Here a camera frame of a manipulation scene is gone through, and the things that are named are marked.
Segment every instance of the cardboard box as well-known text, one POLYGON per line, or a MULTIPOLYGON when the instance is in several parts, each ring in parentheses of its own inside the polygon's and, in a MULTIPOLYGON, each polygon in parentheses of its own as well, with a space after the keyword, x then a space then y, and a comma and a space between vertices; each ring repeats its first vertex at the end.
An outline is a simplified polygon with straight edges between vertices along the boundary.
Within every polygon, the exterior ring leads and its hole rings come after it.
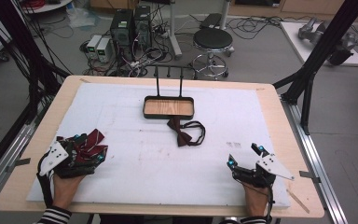
POLYGON ((114 13, 117 8, 135 9, 139 0, 90 0, 90 6, 102 12, 114 13))

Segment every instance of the floor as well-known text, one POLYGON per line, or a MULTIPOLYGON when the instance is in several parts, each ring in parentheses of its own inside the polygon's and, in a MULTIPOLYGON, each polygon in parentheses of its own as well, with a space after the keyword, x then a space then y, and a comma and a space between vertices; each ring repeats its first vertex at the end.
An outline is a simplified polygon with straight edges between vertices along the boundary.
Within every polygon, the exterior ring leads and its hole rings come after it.
MULTIPOLYGON (((42 26, 45 24, 50 30, 46 35, 48 45, 73 74, 82 74, 88 69, 86 57, 79 51, 80 45, 93 34, 104 34, 110 26, 109 15, 98 15, 101 18, 96 19, 96 26, 74 29, 69 28, 69 21, 63 10, 40 15, 42 26)), ((193 20, 191 17, 178 19, 177 27, 184 25, 184 29, 176 33, 194 33, 198 24, 193 20)), ((254 38, 255 34, 240 33, 239 37, 231 30, 227 31, 234 38, 235 52, 231 57, 224 57, 229 67, 229 76, 220 77, 219 80, 274 83, 293 74, 302 65, 278 27, 266 26, 254 38)), ((169 64, 186 65, 199 51, 192 48, 191 36, 178 35, 177 38, 184 55, 180 60, 172 60, 169 64)), ((35 42, 46 54, 40 39, 35 42)), ((200 79, 213 81, 210 77, 200 79)), ((278 93, 286 90, 287 87, 280 88, 278 93)), ((16 64, 12 61, 0 62, 0 141, 27 103, 28 84, 16 64)), ((314 80, 310 134, 346 219, 349 223, 358 223, 358 67, 323 66, 320 69, 314 80)), ((0 223, 32 223, 40 215, 0 212, 0 223)), ((88 218, 87 215, 75 214, 71 223, 87 223, 88 218)), ((165 218, 148 223, 164 224, 171 223, 171 220, 165 218)), ((331 223, 331 220, 326 213, 318 219, 284 218, 282 223, 331 223)))

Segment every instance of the wooden tray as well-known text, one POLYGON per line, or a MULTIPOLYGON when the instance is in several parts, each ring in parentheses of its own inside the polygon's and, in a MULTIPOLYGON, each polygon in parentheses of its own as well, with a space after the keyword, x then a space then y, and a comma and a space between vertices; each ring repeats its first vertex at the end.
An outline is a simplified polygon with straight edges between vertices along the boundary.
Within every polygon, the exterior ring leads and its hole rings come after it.
POLYGON ((146 119, 193 119, 194 100, 191 97, 146 96, 144 117, 146 119))

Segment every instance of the stool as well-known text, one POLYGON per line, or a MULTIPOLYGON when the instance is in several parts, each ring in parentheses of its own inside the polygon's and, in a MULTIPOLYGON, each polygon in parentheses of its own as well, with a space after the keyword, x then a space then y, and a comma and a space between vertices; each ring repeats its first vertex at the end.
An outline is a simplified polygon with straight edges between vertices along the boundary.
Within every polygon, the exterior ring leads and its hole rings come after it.
POLYGON ((232 36, 229 33, 214 28, 201 29, 194 34, 193 43, 196 48, 206 51, 191 62, 191 66, 196 71, 194 79, 198 78, 198 74, 214 77, 215 80, 218 76, 228 77, 226 62, 214 54, 231 48, 232 36), (200 58, 205 60, 201 65, 196 64, 196 61, 201 61, 200 58))

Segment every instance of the brown bow tie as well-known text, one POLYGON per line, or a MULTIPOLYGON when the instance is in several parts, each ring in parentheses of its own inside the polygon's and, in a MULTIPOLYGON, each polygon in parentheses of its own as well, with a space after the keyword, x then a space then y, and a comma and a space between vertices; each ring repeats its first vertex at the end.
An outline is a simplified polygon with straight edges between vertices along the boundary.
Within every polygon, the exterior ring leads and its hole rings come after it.
POLYGON ((198 121, 190 121, 184 125, 180 124, 179 116, 173 116, 167 123, 167 125, 178 133, 177 142, 178 146, 182 147, 185 145, 188 146, 198 146, 202 143, 205 138, 205 127, 198 121), (191 142, 192 137, 187 133, 181 131, 181 129, 185 128, 201 128, 202 133, 197 142, 191 142))

